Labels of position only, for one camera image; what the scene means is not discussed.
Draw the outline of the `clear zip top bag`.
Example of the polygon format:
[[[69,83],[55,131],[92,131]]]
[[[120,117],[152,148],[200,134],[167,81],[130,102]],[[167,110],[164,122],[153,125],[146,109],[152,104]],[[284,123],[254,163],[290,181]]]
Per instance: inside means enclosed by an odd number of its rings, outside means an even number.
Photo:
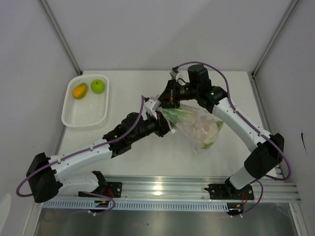
[[[210,149],[216,142],[224,122],[206,110],[181,104],[179,108],[158,108],[171,133],[185,136],[196,154]]]

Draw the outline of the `green leafy lettuce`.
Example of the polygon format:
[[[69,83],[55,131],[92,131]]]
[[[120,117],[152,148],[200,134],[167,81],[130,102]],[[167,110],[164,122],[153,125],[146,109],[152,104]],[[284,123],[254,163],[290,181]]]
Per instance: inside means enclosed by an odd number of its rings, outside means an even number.
[[[162,109],[164,117],[172,128],[178,128],[178,125],[192,125],[196,122],[196,113],[183,109]]]

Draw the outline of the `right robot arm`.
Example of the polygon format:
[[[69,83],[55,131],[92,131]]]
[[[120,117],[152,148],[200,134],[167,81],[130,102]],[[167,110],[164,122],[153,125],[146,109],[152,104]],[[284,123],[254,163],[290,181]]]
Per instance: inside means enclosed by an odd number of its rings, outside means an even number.
[[[250,155],[243,166],[225,181],[225,194],[237,198],[243,188],[286,160],[284,138],[251,122],[233,103],[229,88],[214,86],[205,63],[189,62],[189,82],[180,84],[179,68],[173,67],[171,79],[157,99],[161,108],[178,109],[183,100],[196,100],[199,106],[223,121],[244,142]]]

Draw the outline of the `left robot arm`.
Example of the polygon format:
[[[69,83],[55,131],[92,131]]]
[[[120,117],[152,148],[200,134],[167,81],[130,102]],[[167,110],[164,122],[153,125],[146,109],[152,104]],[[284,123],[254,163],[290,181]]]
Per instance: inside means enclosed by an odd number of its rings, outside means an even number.
[[[109,160],[131,150],[131,145],[152,133],[163,137],[170,131],[169,123],[162,113],[156,117],[130,113],[102,139],[77,151],[54,156],[37,154],[26,173],[26,181],[36,203],[43,203],[57,195],[78,195],[80,197],[103,196],[107,185],[100,171],[86,175],[74,171],[94,162]]]

